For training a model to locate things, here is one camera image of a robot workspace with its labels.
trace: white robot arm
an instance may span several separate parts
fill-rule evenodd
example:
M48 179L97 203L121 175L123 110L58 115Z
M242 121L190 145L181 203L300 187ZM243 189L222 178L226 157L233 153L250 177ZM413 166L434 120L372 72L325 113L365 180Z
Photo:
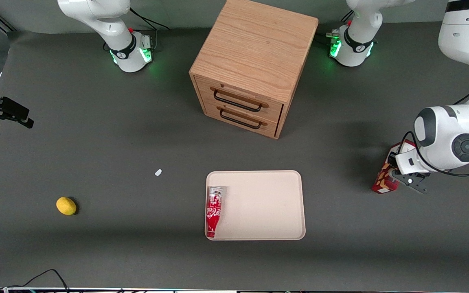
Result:
M355 13L352 24L336 28L328 37L333 37L330 57L341 65L355 67L361 65L370 55L373 39L383 24L382 8L401 6L415 0L346 0Z
M449 58L469 65L469 0L449 1L439 48ZM414 128L419 152L411 147L396 156L400 173L432 173L469 164L469 100L424 108Z
M61 11L93 28L110 47L114 62L125 72L136 72L151 61L151 39L130 32L119 18L130 10L130 0L57 0Z

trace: wooden cabinet top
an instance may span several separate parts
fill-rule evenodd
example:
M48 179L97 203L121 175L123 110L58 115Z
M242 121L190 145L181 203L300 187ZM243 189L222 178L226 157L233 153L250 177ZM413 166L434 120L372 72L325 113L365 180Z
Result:
M288 103L317 26L314 17L227 0L190 73Z

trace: green led light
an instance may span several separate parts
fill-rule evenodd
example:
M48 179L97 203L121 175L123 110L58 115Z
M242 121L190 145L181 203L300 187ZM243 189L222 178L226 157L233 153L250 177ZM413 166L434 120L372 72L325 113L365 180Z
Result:
M341 41L338 39L336 43L331 46L331 56L334 58L338 55L339 49L341 48Z
M151 51L149 49L138 48L138 51L142 54L142 58L144 58L146 63L151 61Z
M372 51L372 47L374 46L374 42L372 42L372 44L370 44L370 48L368 48L368 53L366 54L366 56L370 56L370 52Z
M117 64L117 60L115 59L115 55L113 55L112 50L110 50L110 55L113 58L113 63Z

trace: gray wall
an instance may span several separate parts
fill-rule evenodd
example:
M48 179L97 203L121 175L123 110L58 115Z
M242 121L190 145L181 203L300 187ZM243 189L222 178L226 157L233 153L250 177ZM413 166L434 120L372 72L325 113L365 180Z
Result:
M290 11L312 15L320 22L341 19L348 11L344 0L257 0ZM172 28L204 28L214 23L225 0L131 0L138 13ZM385 22L440 22L447 0L418 0L383 10ZM41 33L89 32L90 28L66 17L57 0L0 0L0 14L18 30ZM128 26L145 28L129 13Z

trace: wooden drawer cabinet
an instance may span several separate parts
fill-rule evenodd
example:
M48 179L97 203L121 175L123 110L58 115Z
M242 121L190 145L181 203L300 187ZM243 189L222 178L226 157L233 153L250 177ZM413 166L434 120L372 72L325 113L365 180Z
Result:
M227 0L190 69L205 115L279 138L318 19Z
M196 77L196 82L204 104L220 105L223 108L245 113L249 117L255 116L274 122L277 122L280 117L283 104L274 100L238 91L214 80Z

